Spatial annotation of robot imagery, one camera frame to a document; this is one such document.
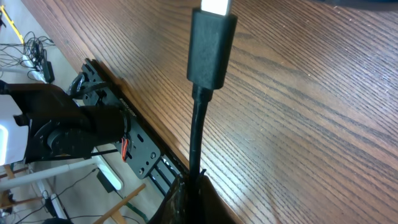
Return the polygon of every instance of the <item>cable strain relief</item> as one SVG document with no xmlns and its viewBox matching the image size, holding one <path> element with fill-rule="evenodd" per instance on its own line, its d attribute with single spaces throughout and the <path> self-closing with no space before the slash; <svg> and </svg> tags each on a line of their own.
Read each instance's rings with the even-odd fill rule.
<svg viewBox="0 0 398 224">
<path fill-rule="evenodd" d="M 203 88 L 196 84 L 193 84 L 192 88 L 192 98 L 197 102 L 210 102 L 213 97 L 213 90 L 209 90 L 207 88 Z"/>
</svg>

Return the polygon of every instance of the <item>white robot part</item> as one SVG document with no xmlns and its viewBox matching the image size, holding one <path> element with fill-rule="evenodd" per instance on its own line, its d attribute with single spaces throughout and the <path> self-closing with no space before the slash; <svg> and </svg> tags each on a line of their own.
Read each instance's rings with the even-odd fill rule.
<svg viewBox="0 0 398 224">
<path fill-rule="evenodd" d="M 28 126 L 18 126 L 14 115 L 21 115 L 10 95 L 0 95 L 0 166 L 24 159 Z"/>
</svg>

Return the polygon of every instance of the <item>yellow tape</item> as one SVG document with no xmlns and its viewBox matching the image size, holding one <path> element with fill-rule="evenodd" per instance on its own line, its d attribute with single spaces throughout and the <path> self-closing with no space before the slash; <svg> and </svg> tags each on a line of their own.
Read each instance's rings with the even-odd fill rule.
<svg viewBox="0 0 398 224">
<path fill-rule="evenodd" d="M 4 16 L 6 17 L 8 23 L 10 24 L 10 26 L 12 27 L 12 29 L 14 30 L 14 32 L 17 34 L 19 40 L 21 41 L 21 44 L 24 44 L 24 37 L 19 33 L 19 31 L 17 30 L 17 28 L 14 25 L 14 21 L 12 21 L 10 19 L 10 17 L 8 16 L 8 14 L 6 13 L 6 10 L 4 9 L 4 6 L 0 7 L 1 12 L 4 14 Z"/>
</svg>

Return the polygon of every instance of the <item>floor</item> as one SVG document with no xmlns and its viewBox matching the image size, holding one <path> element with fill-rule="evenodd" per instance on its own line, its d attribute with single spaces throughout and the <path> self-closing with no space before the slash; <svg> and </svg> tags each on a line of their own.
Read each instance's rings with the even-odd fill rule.
<svg viewBox="0 0 398 224">
<path fill-rule="evenodd" d="M 14 20 L 15 25 L 22 35 L 25 35 L 29 31 L 33 31 L 36 37 L 41 35 L 47 36 L 47 34 L 20 0 L 2 0 L 2 4 L 5 5 L 7 13 L 10 15 L 11 19 Z M 8 26 L 6 29 L 3 27 L 0 31 L 0 43 L 19 43 L 19 40 L 14 31 Z M 76 71 L 72 69 L 68 61 L 56 47 L 47 48 L 47 58 L 49 61 L 51 61 L 55 74 L 55 81 L 53 84 L 61 87 L 63 90 L 67 90 L 71 81 L 77 76 Z M 1 79 L 8 83 L 35 82 L 30 80 L 26 75 L 10 72 L 4 72 Z M 149 179 L 139 180 L 130 167 L 120 160 L 120 155 L 118 153 L 105 155 L 104 158 L 124 182 L 124 187 L 119 192 L 122 196 L 126 196 L 142 183 L 146 183 L 147 187 L 137 197 L 134 197 L 130 203 L 145 213 L 148 218 L 151 218 L 151 216 L 153 216 L 157 210 L 157 207 L 160 205 L 162 196 L 159 195 L 158 191 L 156 191 Z M 73 163 L 76 161 L 78 160 L 68 161 L 68 163 Z M 60 166 L 65 163 L 66 162 L 60 161 L 37 162 L 33 164 L 32 168 L 34 171 L 39 171 L 48 169 L 50 167 Z M 17 164 L 16 169 L 22 166 L 24 166 L 24 164 Z M 90 171 L 94 168 L 94 166 L 84 167 L 66 174 L 58 175 L 54 178 L 47 179 L 50 186 L 50 188 L 47 190 L 49 192 L 59 193 L 63 189 L 72 185 L 76 180 L 90 173 Z M 90 174 L 87 178 L 77 183 L 74 187 L 67 190 L 60 196 L 62 204 L 70 217 L 102 215 L 121 200 L 115 192 L 108 194 L 105 191 L 96 178 L 96 173 L 97 171 Z M 12 192 L 14 193 L 14 198 L 16 200 L 24 200 L 42 194 L 36 184 L 14 188 L 12 189 Z M 32 202 L 27 205 L 16 206 L 14 207 L 14 211 L 17 213 L 9 215 L 6 217 L 5 221 L 6 223 L 16 223 L 21 218 L 24 218 L 26 215 L 40 208 L 41 206 L 42 202 L 40 201 Z M 127 207 L 120 209 L 120 212 L 122 215 L 137 220 L 138 223 L 144 223 L 140 216 L 132 212 Z M 41 209 L 38 212 L 29 215 L 24 221 L 32 222 L 46 218 L 50 218 L 50 215 L 44 209 Z M 76 224 L 92 223 L 97 218 L 98 217 L 80 217 L 73 219 L 72 221 Z M 127 223 L 137 223 L 130 219 L 127 219 L 126 221 Z M 105 223 L 114 222 L 108 219 Z"/>
</svg>

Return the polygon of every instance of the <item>wood grain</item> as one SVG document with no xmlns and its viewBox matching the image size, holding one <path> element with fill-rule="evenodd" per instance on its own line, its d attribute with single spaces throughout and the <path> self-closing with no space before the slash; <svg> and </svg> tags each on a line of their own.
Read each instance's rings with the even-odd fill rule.
<svg viewBox="0 0 398 224">
<path fill-rule="evenodd" d="M 76 71 L 96 58 L 188 164 L 198 1 L 24 1 Z M 398 14 L 235 0 L 202 168 L 244 223 L 397 223 Z"/>
</svg>

